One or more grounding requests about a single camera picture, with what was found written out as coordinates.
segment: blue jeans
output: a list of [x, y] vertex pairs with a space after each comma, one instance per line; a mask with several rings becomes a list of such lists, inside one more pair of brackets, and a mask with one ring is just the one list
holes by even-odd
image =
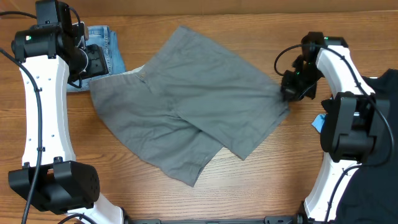
[[90, 81], [108, 77], [110, 75], [120, 74], [126, 71], [119, 51], [118, 37], [116, 36], [116, 33], [111, 31], [108, 26], [91, 26], [88, 27], [88, 32], [90, 38], [86, 41], [86, 45], [96, 44], [102, 47], [109, 73], [82, 80], [81, 88], [67, 85], [67, 92], [87, 91], [90, 89]]

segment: wooden surface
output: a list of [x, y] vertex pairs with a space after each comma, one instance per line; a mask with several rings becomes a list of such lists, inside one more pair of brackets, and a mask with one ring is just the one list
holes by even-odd
[[[333, 14], [260, 14], [235, 16], [89, 17], [118, 33], [128, 70], [145, 64], [180, 24], [191, 27], [236, 52], [280, 82], [273, 71], [277, 54], [300, 42], [308, 31], [343, 36], [362, 75], [380, 76], [397, 68], [398, 12]], [[5, 19], [0, 46], [11, 53], [18, 30], [34, 20]], [[299, 50], [282, 57], [290, 69]], [[319, 134], [311, 122], [330, 97], [325, 80], [317, 97], [292, 103], [291, 114], [245, 160], [221, 150], [205, 167], [195, 187], [170, 179], [140, 161], [99, 120], [89, 93], [70, 94], [70, 138], [77, 161], [95, 166], [102, 193], [133, 218], [262, 218], [294, 214], [311, 191], [322, 163]], [[21, 168], [25, 141], [25, 99], [18, 68], [0, 57], [0, 223], [19, 223], [25, 200], [8, 186], [9, 170]], [[55, 223], [61, 217], [31, 208], [29, 223]]]
[[[398, 9], [397, 0], [62, 0], [80, 17], [356, 12]], [[35, 14], [34, 0], [0, 0], [0, 11]]]

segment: wooden tabletop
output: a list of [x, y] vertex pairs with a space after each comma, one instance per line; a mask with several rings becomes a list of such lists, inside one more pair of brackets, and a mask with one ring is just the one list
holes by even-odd
[[[278, 53], [299, 44], [308, 31], [346, 39], [362, 75], [378, 77], [397, 68], [398, 12], [259, 14], [224, 16], [88, 17], [88, 26], [117, 32], [128, 70], [145, 64], [181, 24], [236, 52], [280, 82], [273, 70]], [[0, 20], [0, 47], [32, 19]], [[283, 56], [279, 70], [291, 69], [300, 54]], [[8, 186], [7, 173], [21, 168], [25, 146], [25, 95], [21, 74], [0, 56], [0, 223], [20, 223], [25, 200]], [[67, 96], [72, 146], [78, 162], [95, 166], [101, 192], [133, 218], [264, 218], [292, 215], [310, 193], [322, 163], [319, 134], [311, 126], [330, 97], [324, 79], [317, 97], [291, 103], [288, 118], [245, 160], [222, 149], [195, 187], [173, 180], [138, 159], [97, 117], [89, 93]], [[62, 216], [31, 208], [29, 223], [57, 223]]]

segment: black fabric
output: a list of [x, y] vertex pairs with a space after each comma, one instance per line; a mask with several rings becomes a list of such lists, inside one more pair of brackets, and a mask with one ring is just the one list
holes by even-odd
[[[398, 134], [398, 70], [388, 70], [377, 79], [364, 77], [377, 95], [390, 100], [387, 120], [395, 136]], [[369, 157], [369, 163], [381, 162], [390, 149], [384, 133], [383, 147]], [[398, 223], [398, 152], [382, 167], [363, 167], [352, 176], [337, 208], [337, 224]]]

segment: blue cloth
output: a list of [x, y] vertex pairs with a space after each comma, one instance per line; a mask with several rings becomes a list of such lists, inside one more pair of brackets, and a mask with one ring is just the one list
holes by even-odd
[[319, 132], [321, 133], [323, 124], [325, 123], [325, 114], [318, 114], [318, 116], [315, 118], [315, 120], [312, 123], [312, 126]]
[[126, 68], [119, 51], [118, 37], [116, 36], [116, 33], [111, 31], [108, 26], [91, 26], [88, 27], [88, 32], [90, 37], [86, 41], [86, 45], [96, 44], [102, 47], [109, 73], [83, 80], [81, 88], [67, 85], [67, 92], [87, 91], [90, 89], [89, 83], [92, 80], [126, 72]]

